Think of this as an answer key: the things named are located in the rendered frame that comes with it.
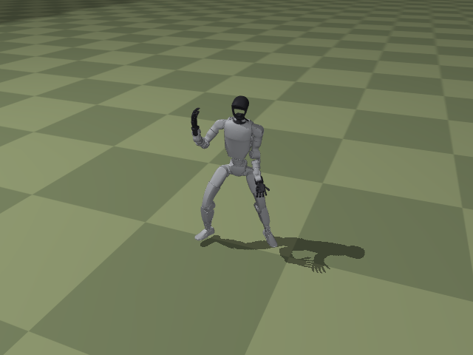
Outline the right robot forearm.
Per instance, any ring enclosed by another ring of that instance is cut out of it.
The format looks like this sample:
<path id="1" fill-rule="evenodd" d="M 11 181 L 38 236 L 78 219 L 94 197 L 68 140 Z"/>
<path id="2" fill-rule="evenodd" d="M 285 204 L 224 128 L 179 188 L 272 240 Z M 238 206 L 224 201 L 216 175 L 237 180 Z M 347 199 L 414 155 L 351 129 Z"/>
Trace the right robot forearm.
<path id="1" fill-rule="evenodd" d="M 204 138 L 203 138 L 203 137 L 201 136 L 201 134 L 200 134 L 200 133 L 201 133 L 201 130 L 198 129 L 197 132 L 198 132 L 198 136 L 194 136 L 194 135 L 193 135 L 193 132 L 191 132 L 191 134 L 193 135 L 193 140 L 194 140 L 194 142 L 195 142 L 196 145 L 202 146 L 202 145 L 205 143 L 205 140 L 204 140 Z"/>

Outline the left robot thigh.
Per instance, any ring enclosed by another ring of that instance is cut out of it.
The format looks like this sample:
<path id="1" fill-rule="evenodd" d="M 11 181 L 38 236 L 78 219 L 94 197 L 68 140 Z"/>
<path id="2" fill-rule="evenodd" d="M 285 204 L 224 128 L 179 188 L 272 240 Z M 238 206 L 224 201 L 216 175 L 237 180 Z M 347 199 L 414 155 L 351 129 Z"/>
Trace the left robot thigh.
<path id="1" fill-rule="evenodd" d="M 254 180 L 254 175 L 253 175 L 253 168 L 252 167 L 249 167 L 247 166 L 246 167 L 246 180 L 248 182 L 248 186 L 251 190 L 251 193 L 253 193 L 253 196 L 255 198 L 255 203 L 254 203 L 254 207 L 256 209 L 257 212 L 262 212 L 262 209 L 263 208 L 266 208 L 266 204 L 265 204 L 265 195 L 264 197 L 262 197 L 262 193 L 261 193 L 261 197 L 259 197 L 259 193 L 258 193 L 258 197 L 256 197 L 256 184 L 255 184 L 255 180 Z"/>

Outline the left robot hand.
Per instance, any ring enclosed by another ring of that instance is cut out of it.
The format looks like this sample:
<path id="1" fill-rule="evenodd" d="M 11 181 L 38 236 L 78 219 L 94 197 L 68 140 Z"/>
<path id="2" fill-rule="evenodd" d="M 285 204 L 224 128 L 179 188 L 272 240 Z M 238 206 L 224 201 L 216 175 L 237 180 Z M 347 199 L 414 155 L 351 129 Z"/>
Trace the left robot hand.
<path id="1" fill-rule="evenodd" d="M 255 180 L 255 178 L 254 178 Z M 255 184 L 257 185 L 256 186 L 256 197 L 258 197 L 258 193 L 259 193 L 259 197 L 261 197 L 261 193 L 262 193 L 262 197 L 264 197 L 264 193 L 265 193 L 265 196 L 267 196 L 267 193 L 266 193 L 266 190 L 267 189 L 268 191 L 270 191 L 270 189 L 268 187 L 265 186 L 265 184 L 263 184 L 263 178 L 261 176 L 261 180 L 258 180 L 256 181 L 255 180 Z"/>

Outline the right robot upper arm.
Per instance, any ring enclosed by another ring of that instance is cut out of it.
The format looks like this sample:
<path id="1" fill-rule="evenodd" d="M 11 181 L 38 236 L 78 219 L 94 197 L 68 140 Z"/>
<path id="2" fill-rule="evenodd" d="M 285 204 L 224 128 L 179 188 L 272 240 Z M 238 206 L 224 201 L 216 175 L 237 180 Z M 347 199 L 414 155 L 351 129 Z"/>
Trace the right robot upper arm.
<path id="1" fill-rule="evenodd" d="M 224 129 L 224 125 L 227 119 L 219 119 L 214 125 L 208 130 L 204 137 L 205 143 L 201 146 L 203 149 L 207 149 L 212 139 L 219 133 L 219 129 Z"/>

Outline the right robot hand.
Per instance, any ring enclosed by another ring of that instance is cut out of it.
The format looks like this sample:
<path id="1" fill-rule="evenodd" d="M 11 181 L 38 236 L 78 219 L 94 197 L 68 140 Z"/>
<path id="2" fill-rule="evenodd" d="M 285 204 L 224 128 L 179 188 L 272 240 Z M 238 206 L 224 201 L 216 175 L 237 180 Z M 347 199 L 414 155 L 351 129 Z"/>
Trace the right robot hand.
<path id="1" fill-rule="evenodd" d="M 191 125 L 192 125 L 192 132 L 193 132 L 193 135 L 194 136 L 198 136 L 198 132 L 197 130 L 200 128 L 198 125 L 197 125 L 197 116 L 199 114 L 200 111 L 198 111 L 198 109 L 200 108 L 196 108 L 193 112 L 192 112 L 192 115 L 191 115 Z M 196 113 L 197 112 L 197 113 Z"/>

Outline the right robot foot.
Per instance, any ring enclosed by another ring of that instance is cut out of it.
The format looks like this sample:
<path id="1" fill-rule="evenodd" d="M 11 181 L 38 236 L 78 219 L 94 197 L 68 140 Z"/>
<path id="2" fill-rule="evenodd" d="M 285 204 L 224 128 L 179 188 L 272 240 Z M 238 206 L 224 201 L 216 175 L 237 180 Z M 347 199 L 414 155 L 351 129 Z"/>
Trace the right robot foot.
<path id="1" fill-rule="evenodd" d="M 199 234 L 195 236 L 195 240 L 203 240 L 207 238 L 209 235 L 214 234 L 214 228 L 211 227 L 210 231 L 207 231 L 207 229 L 203 229 Z"/>

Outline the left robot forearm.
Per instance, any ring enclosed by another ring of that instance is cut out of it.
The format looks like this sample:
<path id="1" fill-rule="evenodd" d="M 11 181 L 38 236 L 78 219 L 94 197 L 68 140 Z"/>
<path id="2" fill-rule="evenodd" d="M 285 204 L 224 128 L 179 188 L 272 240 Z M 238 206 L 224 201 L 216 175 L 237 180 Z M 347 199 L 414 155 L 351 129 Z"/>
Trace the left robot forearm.
<path id="1" fill-rule="evenodd" d="M 256 160 L 251 161 L 252 167 L 253 167 L 253 175 L 255 177 L 255 180 L 261 180 L 261 171 L 260 171 L 260 157 Z"/>

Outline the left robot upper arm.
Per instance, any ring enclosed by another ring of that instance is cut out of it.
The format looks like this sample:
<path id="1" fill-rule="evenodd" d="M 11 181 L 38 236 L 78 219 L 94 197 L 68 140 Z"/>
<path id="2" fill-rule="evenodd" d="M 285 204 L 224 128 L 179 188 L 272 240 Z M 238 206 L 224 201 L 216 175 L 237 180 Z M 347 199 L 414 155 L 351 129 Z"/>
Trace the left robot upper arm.
<path id="1" fill-rule="evenodd" d="M 264 134 L 263 126 L 259 124 L 252 124 L 252 133 L 254 136 L 249 156 L 251 159 L 258 159 L 260 157 L 259 147 L 261 146 L 262 136 Z"/>

